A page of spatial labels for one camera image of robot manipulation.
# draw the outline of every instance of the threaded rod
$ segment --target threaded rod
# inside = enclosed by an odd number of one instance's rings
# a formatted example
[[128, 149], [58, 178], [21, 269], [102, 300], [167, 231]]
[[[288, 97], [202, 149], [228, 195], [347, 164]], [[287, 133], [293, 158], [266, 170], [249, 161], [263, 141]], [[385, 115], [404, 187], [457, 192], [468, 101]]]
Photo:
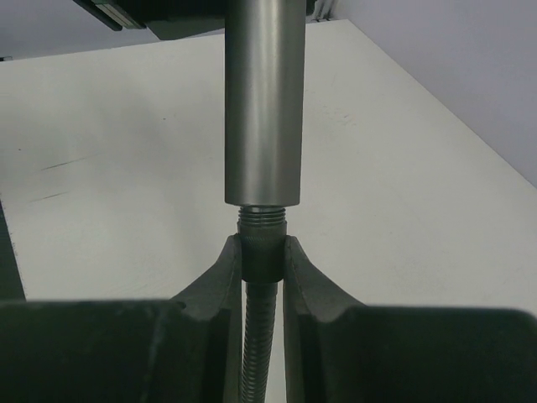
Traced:
[[278, 283], [247, 283], [242, 403], [264, 403], [269, 376]]

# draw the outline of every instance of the scratch mark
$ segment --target scratch mark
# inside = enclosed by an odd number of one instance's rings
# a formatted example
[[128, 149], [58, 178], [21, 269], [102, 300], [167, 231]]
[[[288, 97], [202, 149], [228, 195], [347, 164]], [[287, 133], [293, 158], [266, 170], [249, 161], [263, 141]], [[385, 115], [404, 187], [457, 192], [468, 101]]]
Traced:
[[151, 382], [153, 380], [154, 366], [157, 363], [157, 355], [159, 354], [159, 347], [166, 335], [164, 324], [166, 323], [167, 316], [168, 310], [161, 310], [154, 324], [153, 336], [151, 337], [151, 344], [149, 345], [148, 371], [143, 377], [143, 388], [142, 394], [140, 395], [140, 403], [145, 403], [149, 399], [149, 392], [151, 391]]
[[61, 193], [56, 193], [55, 195], [50, 195], [50, 196], [47, 196], [47, 197], [41, 197], [40, 199], [30, 200], [29, 202], [30, 203], [41, 202], [42, 200], [51, 199], [52, 197], [65, 195], [67, 193], [69, 193], [69, 192], [68, 191], [62, 191]]
[[62, 166], [62, 165], [72, 164], [73, 162], [78, 162], [78, 161], [82, 161], [82, 160], [87, 160], [88, 158], [96, 157], [96, 156], [98, 156], [98, 154], [88, 155], [88, 156], [86, 156], [86, 157], [77, 158], [76, 160], [71, 160], [71, 161], [67, 161], [67, 162], [62, 162], [61, 164], [56, 164], [56, 165], [47, 166], [46, 168], [43, 168], [42, 170], [51, 170], [52, 168], [57, 168], [57, 167]]

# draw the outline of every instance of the white surface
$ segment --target white surface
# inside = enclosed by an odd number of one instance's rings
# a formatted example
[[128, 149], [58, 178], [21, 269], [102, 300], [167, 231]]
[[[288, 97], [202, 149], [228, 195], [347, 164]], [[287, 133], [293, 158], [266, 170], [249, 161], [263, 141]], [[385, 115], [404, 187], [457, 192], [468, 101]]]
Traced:
[[537, 186], [535, 0], [338, 0], [349, 18]]
[[[0, 80], [30, 299], [168, 297], [216, 259], [236, 222], [221, 36], [14, 61]], [[537, 190], [347, 21], [307, 29], [303, 161], [289, 231], [357, 298], [537, 313]]]
[[22, 59], [156, 41], [149, 29], [112, 31], [72, 0], [0, 2], [0, 57]]

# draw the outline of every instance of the white table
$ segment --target white table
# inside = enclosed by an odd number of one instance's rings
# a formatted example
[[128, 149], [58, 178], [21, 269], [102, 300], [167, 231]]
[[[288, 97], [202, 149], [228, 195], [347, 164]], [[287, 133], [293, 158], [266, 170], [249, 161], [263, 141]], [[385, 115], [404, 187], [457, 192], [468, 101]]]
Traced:
[[[169, 297], [213, 263], [237, 217], [223, 58], [212, 36], [0, 65], [0, 193], [29, 299]], [[537, 190], [347, 21], [309, 25], [305, 63], [288, 216], [311, 260], [368, 304], [537, 314]], [[281, 402], [281, 318], [274, 343]]]

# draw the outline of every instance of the clamp jaw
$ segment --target clamp jaw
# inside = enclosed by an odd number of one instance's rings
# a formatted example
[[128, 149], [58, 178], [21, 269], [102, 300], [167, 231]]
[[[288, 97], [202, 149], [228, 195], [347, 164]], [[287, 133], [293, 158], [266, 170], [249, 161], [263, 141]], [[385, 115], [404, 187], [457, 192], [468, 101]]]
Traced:
[[[5, 302], [5, 401], [237, 402], [241, 241], [170, 301]], [[537, 396], [537, 321], [520, 311], [371, 307], [284, 246], [289, 403]]]

